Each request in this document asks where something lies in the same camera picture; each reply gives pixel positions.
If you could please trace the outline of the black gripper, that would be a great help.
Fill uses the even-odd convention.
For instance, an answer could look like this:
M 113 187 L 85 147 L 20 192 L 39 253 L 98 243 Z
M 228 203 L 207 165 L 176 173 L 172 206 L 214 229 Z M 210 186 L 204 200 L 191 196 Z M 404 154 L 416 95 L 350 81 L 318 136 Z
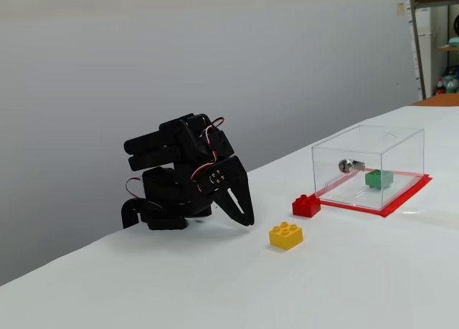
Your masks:
M 247 172 L 237 156 L 204 169 L 196 182 L 200 191 L 214 191 L 213 201 L 233 221 L 245 227 L 255 223 Z

